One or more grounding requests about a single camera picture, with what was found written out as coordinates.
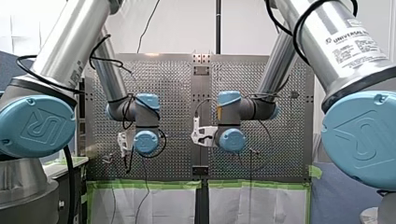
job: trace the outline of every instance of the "silver robot arm segment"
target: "silver robot arm segment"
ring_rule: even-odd
[[[76,101],[65,89],[77,86],[113,4],[108,0],[66,4],[31,69],[47,81],[31,75],[15,77],[0,99],[0,129],[8,129],[0,130],[0,153],[39,158],[68,144],[76,127]]]
[[[321,133],[327,154],[361,183],[396,190],[396,93],[366,90],[395,78],[396,64],[341,1],[273,2],[298,32],[298,47],[326,91]]]
[[[70,90],[77,86],[99,35],[103,35],[106,18],[116,13],[120,4],[120,0],[71,0],[66,4],[30,70],[34,76],[13,78],[0,99],[1,154],[40,158],[69,143],[76,127],[76,101]],[[114,55],[108,42],[95,53],[103,58]],[[147,152],[145,145],[156,147],[158,96],[137,94],[133,102],[129,101],[118,68],[109,62],[95,61],[109,101],[110,117],[136,121],[135,144],[141,143],[138,148],[142,153]]]
[[[98,41],[103,40],[106,35],[106,29],[104,29]],[[123,125],[125,121],[135,121],[134,149],[141,154],[150,154],[159,145],[160,103],[158,96],[152,93],[128,95],[120,69],[114,62],[101,60],[115,58],[109,41],[104,41],[93,56],[93,65],[108,101],[107,116],[110,119],[122,121]]]

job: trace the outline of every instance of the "metal plate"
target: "metal plate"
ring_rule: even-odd
[[[197,94],[210,94],[216,98],[219,91],[240,90],[243,94],[255,92],[262,71],[268,60],[266,56],[218,56],[210,58],[209,76],[201,76],[205,83],[192,81],[193,67],[197,62],[192,55],[143,55],[122,54],[123,60],[134,72],[134,78],[122,73],[128,91],[155,92],[160,96],[161,128],[165,131],[168,145],[165,152],[152,161],[146,161],[148,179],[151,180],[191,180],[193,165],[209,165],[209,176],[202,178],[236,179],[249,178],[249,150],[237,156],[223,153],[217,148],[194,153],[191,147],[191,111],[197,104]],[[265,121],[274,145],[271,144],[264,128],[258,121],[244,121],[242,130],[247,135],[248,148],[259,152],[252,155],[253,169],[265,164],[252,177],[261,180],[306,182],[308,165],[312,151],[312,118],[314,79],[312,71],[298,62],[292,70],[290,82],[280,93],[281,107],[279,117]],[[297,99],[290,99],[290,92],[299,93]],[[106,98],[97,75],[90,69],[86,73],[86,125],[87,155],[91,158],[88,178],[91,180],[111,178],[144,179],[144,170],[138,156],[134,156],[132,172],[124,172],[123,160],[117,144],[117,133],[122,131],[121,124],[109,120],[104,113]],[[203,105],[202,112],[210,111],[210,105]],[[215,101],[211,106],[212,120],[202,123],[214,123],[216,115]],[[203,158],[209,155],[209,161]],[[113,162],[103,163],[103,158],[113,155]]]
[[[255,93],[268,57],[212,57],[212,95],[219,91],[240,90],[242,95]],[[242,121],[241,130],[247,147],[241,155],[218,148],[210,149],[209,174],[212,179],[253,179],[283,182],[309,181],[308,164],[312,152],[314,76],[312,70],[297,62],[288,84],[277,99],[280,114],[264,121],[268,133],[257,120]],[[298,98],[291,93],[298,92]],[[216,103],[212,104],[216,121]]]
[[[191,135],[191,56],[120,55],[134,77],[122,72],[128,92],[154,92],[160,97],[160,128],[166,133],[167,147],[163,154],[146,160],[148,179],[190,180],[191,152],[188,145]],[[87,90],[92,88],[92,101],[87,104],[87,154],[92,159],[88,169],[89,179],[133,178],[144,179],[142,161],[134,154],[132,171],[125,174],[123,159],[117,144],[121,123],[109,120],[105,113],[106,97],[98,76],[88,70]],[[103,163],[104,156],[113,162]]]

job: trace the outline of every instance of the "black cable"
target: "black cable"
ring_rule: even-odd
[[[288,78],[286,78],[285,82],[276,90],[276,94],[278,94],[280,91],[282,91],[286,87],[289,80],[290,80],[290,76],[288,76]]]
[[[151,22],[152,16],[154,15],[155,11],[157,10],[157,6],[158,6],[159,3],[160,3],[160,0],[158,0],[157,3],[155,4],[155,7],[154,7],[154,9],[152,10],[151,15],[150,15],[149,18],[148,18],[148,23],[146,24],[146,28],[145,28],[145,30],[143,31],[142,35],[140,36],[140,39],[139,39],[139,46],[137,47],[137,53],[140,52],[140,47],[142,46],[142,39],[143,39],[143,36],[146,34],[146,31],[147,31],[148,28],[149,28],[149,23]]]
[[[156,116],[157,119],[160,120],[160,114],[157,112],[156,109],[152,108],[151,106],[149,106],[148,104],[146,104],[144,101],[140,100],[138,97],[134,96],[134,98],[136,99],[136,101],[138,101],[140,104],[144,105],[145,107],[147,107],[149,110],[151,110]]]
[[[165,135],[165,133],[163,132],[163,130],[158,129],[158,131],[160,131],[160,133],[163,135],[163,148],[161,148],[161,150],[160,150],[157,154],[152,155],[152,156],[146,156],[146,155],[144,155],[144,154],[138,152],[138,154],[139,154],[141,157],[146,158],[146,159],[153,159],[153,158],[156,158],[156,157],[160,156],[160,155],[163,153],[163,151],[165,150],[165,148],[166,148],[166,142],[167,142],[167,140],[166,140],[166,135]]]
[[[143,171],[145,172],[145,184],[146,184],[146,189],[147,189],[148,192],[146,193],[145,197],[143,197],[143,199],[140,202],[139,206],[137,206],[136,216],[134,216],[134,224],[137,224],[137,218],[138,218],[139,213],[140,213],[140,208],[142,207],[143,202],[149,196],[148,170],[146,169],[146,164],[145,164],[145,159],[144,158],[142,158],[142,166],[143,166]]]
[[[306,59],[305,55],[300,49],[300,46],[297,41],[297,36],[300,34],[301,28],[303,27],[306,19],[311,15],[312,12],[314,12],[317,8],[321,7],[324,3],[330,2],[330,1],[339,1],[339,0],[318,0],[311,4],[309,8],[301,15],[301,17],[297,20],[295,26],[294,26],[294,31],[293,31],[293,45],[294,48],[297,52],[297,54],[301,57],[301,59],[309,65],[308,60]],[[353,15],[356,17],[358,15],[358,2],[356,0],[350,0],[353,4]]]
[[[111,188],[111,192],[113,193],[113,203],[114,203],[114,206],[113,206],[113,215],[111,216],[111,222],[110,222],[110,224],[113,224],[113,222],[114,222],[114,217],[116,216],[117,200],[116,200],[116,194],[114,193],[114,189],[113,189],[113,188]]]
[[[140,100],[138,97],[134,96],[134,95],[131,94],[131,93],[128,93],[128,97],[130,97],[128,103],[124,104],[123,107],[122,107],[122,128],[123,128],[124,130],[129,129],[129,128],[132,126],[132,124],[133,124],[133,123],[131,122],[130,124],[128,124],[128,126],[126,126],[126,125],[125,125],[125,122],[128,121],[127,114],[128,114],[129,109],[130,109],[130,106],[131,106],[131,104],[132,104],[132,102],[133,102],[134,100],[138,101],[139,103],[141,103],[142,105],[144,105],[145,107],[147,107],[150,111],[152,111],[153,113],[155,113],[155,115],[157,116],[157,119],[158,119],[158,120],[161,119],[160,114],[157,112],[157,110],[154,109],[154,108],[152,108],[152,107],[149,106],[148,104],[146,104],[144,101]]]
[[[124,157],[125,173],[129,174],[132,170],[132,160],[134,159],[134,146],[132,146],[131,156],[129,157],[129,167],[126,165],[126,156]]]
[[[133,75],[133,72],[131,70],[129,70],[128,68],[126,68],[124,66],[124,63],[120,60],[116,60],[116,59],[106,59],[106,58],[98,58],[93,56],[93,54],[96,52],[96,50],[107,40],[111,37],[111,35],[105,35],[96,45],[95,47],[91,50],[91,54],[90,54],[90,67],[93,70],[96,70],[96,68],[93,66],[93,62],[92,59],[94,60],[98,60],[98,61],[104,61],[104,62],[110,62],[110,63],[117,63],[114,64],[116,67],[126,71],[127,73],[129,73],[131,76]]]
[[[21,62],[22,60],[26,60],[26,59],[35,59],[35,58],[37,58],[37,55],[24,55],[24,56],[18,57],[18,58],[17,58],[17,66],[18,66],[21,70],[23,70],[24,72],[26,72],[27,74],[29,74],[29,75],[31,75],[31,76],[37,78],[39,81],[41,81],[41,82],[43,82],[43,83],[45,83],[45,84],[47,84],[47,85],[50,85],[50,86],[53,86],[53,87],[57,87],[57,88],[62,89],[62,90],[64,90],[64,91],[71,91],[71,92],[73,92],[74,94],[84,94],[84,91],[78,91],[78,90],[71,89],[71,88],[62,86],[62,85],[60,85],[60,84],[54,83],[54,82],[52,82],[52,81],[49,81],[48,79],[46,79],[46,78],[44,78],[44,77],[42,77],[42,76],[40,76],[40,75],[34,73],[32,70],[30,70],[28,67],[26,67],[26,66]]]
[[[209,101],[211,101],[211,100],[212,100],[211,98],[206,98],[206,99],[204,99],[203,101],[201,101],[201,103],[199,103],[199,104],[195,107],[194,116],[195,116],[196,118],[198,118],[198,109],[199,109],[199,107],[201,107],[201,105],[203,105],[204,103],[209,102]]]
[[[274,22],[275,26],[276,26],[276,27],[279,27],[279,29],[281,29],[281,30],[282,30],[283,32],[285,32],[286,34],[292,35],[292,34],[291,34],[291,31],[288,30],[288,29],[286,29],[286,27],[283,26],[283,24],[280,23],[280,22],[276,19],[276,17],[274,16],[274,13],[273,13],[272,8],[271,8],[271,5],[270,5],[270,1],[272,1],[272,0],[264,0],[264,1],[265,1],[265,6],[266,6],[266,8],[267,8],[268,16],[269,16],[269,17],[271,18],[271,20]]]
[[[128,111],[129,111],[129,107],[131,106],[132,102],[134,101],[133,95],[132,94],[128,94],[128,95],[129,95],[130,99],[129,99],[128,103],[124,104],[123,107],[122,107],[122,128],[124,130],[127,130],[127,129],[131,128],[132,124],[134,124],[133,122],[130,122],[128,124],[128,126],[125,126],[125,122],[128,121],[127,114],[128,114]]]
[[[270,143],[271,143],[272,151],[274,152],[274,151],[275,151],[275,143],[274,143],[274,139],[273,139],[273,137],[272,137],[270,131],[269,131],[268,128],[265,126],[265,124],[262,123],[261,120],[257,120],[257,121],[260,123],[260,125],[264,128],[265,132],[267,133],[268,138],[269,138]],[[258,172],[258,171],[262,170],[263,168],[265,168],[265,167],[267,166],[267,162],[268,162],[268,161],[266,161],[266,162],[265,162],[264,164],[262,164],[260,167],[253,169],[253,168],[251,167],[251,165],[250,165],[250,168],[247,168],[247,167],[244,165],[244,163],[242,162],[242,158],[241,158],[241,155],[240,155],[240,154],[238,154],[238,160],[239,160],[239,164],[240,164],[245,170],[248,170],[250,173],[254,173],[254,172]]]
[[[312,12],[314,12],[317,8],[321,7],[324,3],[330,2],[330,1],[340,1],[340,0],[318,0],[311,4],[309,8],[301,15],[301,17],[297,20],[293,33],[286,29],[274,16],[274,13],[271,9],[270,6],[270,0],[265,0],[265,5],[267,7],[267,12],[271,20],[274,22],[274,24],[279,27],[282,31],[284,31],[286,34],[293,36],[293,46],[297,52],[297,54],[302,58],[302,60],[309,65],[309,61],[306,59],[305,55],[300,49],[300,46],[298,44],[297,36],[300,34],[301,28],[303,27],[306,19],[311,15]],[[353,15],[356,17],[358,15],[358,2],[356,0],[350,0],[353,5]]]
[[[69,174],[69,213],[67,223],[73,224],[76,198],[76,183],[72,155],[70,154],[70,149],[68,145],[64,147],[64,157],[66,158],[67,172]]]

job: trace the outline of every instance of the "universal robots logo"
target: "universal robots logo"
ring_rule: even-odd
[[[326,39],[326,44],[328,45],[328,44],[331,44],[332,43],[332,39],[329,37],[329,38],[327,38]]]
[[[21,137],[46,145],[53,145],[58,139],[65,118],[59,117],[47,110],[35,109],[31,114]]]

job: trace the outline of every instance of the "metal frame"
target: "metal frame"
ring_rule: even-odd
[[[170,127],[172,124],[172,121],[175,122],[185,122],[183,127],[178,127],[182,128],[183,130],[189,130],[189,132],[192,130],[192,116],[193,112],[195,110],[196,105],[199,103],[198,100],[201,102],[205,98],[207,98],[207,95],[209,95],[210,98],[216,98],[216,93],[214,93],[213,88],[215,88],[213,85],[216,82],[216,80],[213,80],[213,78],[217,78],[216,73],[217,69],[219,66],[225,66],[222,65],[223,63],[232,63],[236,67],[241,68],[240,71],[242,74],[238,76],[243,76],[245,78],[250,78],[251,80],[248,82],[248,86],[251,89],[251,91],[255,91],[257,88],[257,85],[259,84],[260,81],[260,76],[262,75],[263,68],[268,60],[268,57],[266,56],[231,56],[231,55],[203,55],[203,54],[195,54],[195,55],[190,55],[190,54],[160,54],[160,55],[151,55],[151,54],[120,54],[117,57],[119,60],[122,60],[125,62],[126,66],[131,68],[136,75],[135,78],[137,78],[137,82],[139,84],[144,83],[144,81],[149,81],[148,80],[148,75],[149,74],[154,74],[155,76],[162,76],[161,81],[158,81],[159,79],[156,79],[158,82],[147,82],[144,83],[145,86],[141,86],[140,89],[138,90],[135,89],[134,91],[151,91],[155,92],[160,95],[160,100],[162,103],[165,104],[165,110],[163,113],[163,120],[161,121],[161,125],[165,125],[166,127]],[[183,69],[178,69],[173,68],[172,66],[178,66],[179,64],[183,64]],[[208,67],[208,76],[202,76],[202,75],[194,75],[194,67],[196,66],[206,66]],[[168,107],[169,102],[172,102],[175,98],[175,93],[173,92],[173,88],[177,89],[180,86],[176,84],[177,80],[176,78],[172,76],[179,76],[177,75],[177,72],[182,71],[184,76],[187,76],[186,78],[183,79],[183,88],[188,89],[184,91],[179,91],[181,97],[183,99],[183,102],[187,103],[190,102],[189,105],[183,105],[183,108],[177,108],[179,110],[176,113],[170,113],[169,109],[166,109]],[[305,64],[301,62],[297,62],[297,64],[294,66],[292,70],[292,77],[290,78],[290,83],[287,85],[285,88],[285,92],[287,91],[288,93],[284,94],[291,94],[290,90],[294,90],[296,92],[300,93],[299,98],[296,101],[298,103],[298,107],[295,109],[293,108],[292,111],[290,111],[290,108],[288,109],[286,106],[284,106],[283,113],[286,114],[291,114],[293,116],[297,116],[293,119],[297,121],[296,128],[298,130],[294,130],[292,134],[295,136],[292,137],[294,141],[298,141],[299,145],[302,147],[298,148],[293,148],[291,153],[293,153],[293,150],[297,150],[298,155],[296,154],[296,157],[298,157],[299,163],[294,163],[293,165],[298,166],[296,169],[299,169],[298,175],[268,175],[268,173],[265,172],[258,172],[257,174],[253,175],[254,179],[260,179],[260,180],[272,180],[272,181],[281,181],[281,182],[309,182],[309,169],[308,165],[311,164],[311,154],[312,154],[312,123],[313,123],[313,97],[314,97],[314,76],[312,70]],[[136,86],[135,81],[133,81],[128,74],[122,74],[125,84],[127,86],[127,89],[131,91],[133,89],[133,86]],[[133,173],[131,175],[125,175],[123,172],[123,162],[119,156],[119,149],[117,146],[117,133],[114,133],[114,147],[113,148],[107,148],[106,149],[106,155],[103,154],[103,151],[101,153],[98,153],[98,149],[101,147],[98,145],[98,143],[95,142],[95,136],[94,136],[94,130],[92,127],[94,127],[95,120],[98,119],[96,117],[103,116],[104,115],[104,108],[102,111],[98,111],[95,113],[95,104],[96,100],[98,100],[99,96],[101,94],[101,100],[105,100],[103,98],[103,91],[101,92],[93,92],[94,88],[96,90],[99,90],[97,88],[98,82],[95,84],[95,79],[97,77],[93,76],[93,71],[88,70],[87,71],[87,76],[86,76],[86,111],[87,111],[87,116],[86,116],[86,124],[87,124],[87,155],[91,157],[93,165],[90,166],[89,169],[89,179],[101,179],[101,178],[134,178],[134,179],[144,179],[143,176],[143,170],[140,164],[140,160],[134,159],[133,163]],[[281,104],[285,104],[285,99],[279,99],[278,100]],[[202,104],[200,107],[199,113],[201,116],[201,122],[202,125],[211,125],[215,120],[213,119],[213,109],[215,108],[216,103],[212,102],[212,104]],[[189,116],[188,119],[186,119],[184,111],[188,109],[190,111],[190,114],[187,112],[187,115]],[[283,128],[282,130],[285,129],[285,120],[283,117],[280,117],[280,120],[274,120],[274,121],[269,121],[268,125],[269,127],[276,127],[277,122],[283,122],[280,123],[280,125],[283,125],[280,128]],[[115,122],[111,121],[113,123],[108,123],[108,125],[100,125],[99,127],[99,132],[114,132],[114,127],[120,127],[120,125]],[[252,126],[253,124],[249,123],[247,126],[250,128],[250,132],[254,132],[254,130],[257,130],[256,133],[260,132],[260,136],[262,136],[263,129],[257,129],[255,128],[259,123],[256,123]],[[304,134],[301,135],[301,138],[298,138],[300,135],[297,133],[303,132]],[[174,138],[175,136],[172,136],[173,134],[170,132],[167,132],[169,135],[169,140],[172,141],[171,139]],[[183,149],[180,148],[168,148],[168,152],[170,154],[166,155],[161,155],[158,159],[155,159],[153,164],[158,164],[162,163],[162,170],[157,167],[152,167],[150,168],[150,163],[151,161],[148,161],[147,167],[148,167],[148,179],[151,180],[160,180],[160,181],[170,181],[170,180],[192,180],[192,179],[199,179],[199,180],[207,180],[207,179],[238,179],[238,178],[249,178],[248,172],[236,172],[235,170],[230,172],[230,175],[225,175],[222,173],[216,173],[214,171],[214,162],[212,160],[212,155],[209,153],[211,150],[210,148],[203,148],[203,147],[198,147],[194,145],[191,140],[190,140],[190,134],[186,134],[186,136],[177,136],[177,138],[180,138],[185,144]],[[290,138],[289,136],[285,135],[289,133],[281,133],[280,136],[277,138]],[[253,138],[254,144],[262,144],[265,142],[261,142],[258,136]],[[174,145],[173,147],[182,147],[182,145]],[[101,165],[102,163],[102,158],[103,156],[108,156],[108,154],[113,153],[113,160],[118,167],[118,171],[105,171],[104,166]],[[173,164],[173,162],[179,162],[182,158],[183,162],[181,164]],[[244,155],[243,160],[245,164],[247,164],[247,159],[248,156]],[[209,175],[205,175],[205,168],[208,166],[208,172]],[[193,169],[199,169],[200,172],[203,173],[195,173],[196,175],[193,174]],[[110,175],[107,173],[107,175],[97,175],[101,172],[110,172]]]

